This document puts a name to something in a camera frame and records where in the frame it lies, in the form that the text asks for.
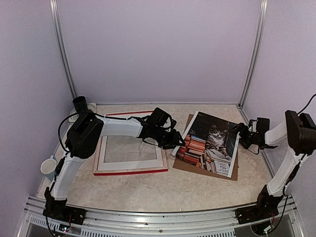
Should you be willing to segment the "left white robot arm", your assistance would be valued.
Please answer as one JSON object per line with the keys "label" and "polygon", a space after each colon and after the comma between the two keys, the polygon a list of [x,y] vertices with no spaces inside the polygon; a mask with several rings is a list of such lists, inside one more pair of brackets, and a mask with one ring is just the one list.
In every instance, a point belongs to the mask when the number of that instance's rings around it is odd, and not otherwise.
{"label": "left white robot arm", "polygon": [[144,117],[116,118],[86,110],[77,113],[78,118],[67,132],[65,142],[60,142],[65,155],[53,171],[52,184],[46,187],[43,215],[68,224],[82,225],[86,210],[67,206],[70,186],[82,163],[90,158],[104,136],[129,136],[156,141],[164,150],[184,146],[181,133],[174,127],[176,120],[160,108]]}

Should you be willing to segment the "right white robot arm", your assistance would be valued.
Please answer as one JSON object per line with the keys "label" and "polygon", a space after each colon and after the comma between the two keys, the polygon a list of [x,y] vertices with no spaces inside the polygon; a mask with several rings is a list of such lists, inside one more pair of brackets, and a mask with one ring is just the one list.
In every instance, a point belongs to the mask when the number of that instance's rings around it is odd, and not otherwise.
{"label": "right white robot arm", "polygon": [[275,149],[279,141],[287,140],[286,155],[272,180],[259,193],[256,204],[235,211],[239,224],[277,216],[278,205],[285,197],[288,185],[305,159],[316,149],[315,122],[307,113],[287,110],[284,121],[273,129],[268,118],[257,118],[249,125],[239,123],[233,132],[239,136],[239,142],[245,149],[251,145],[258,146],[260,150]]}

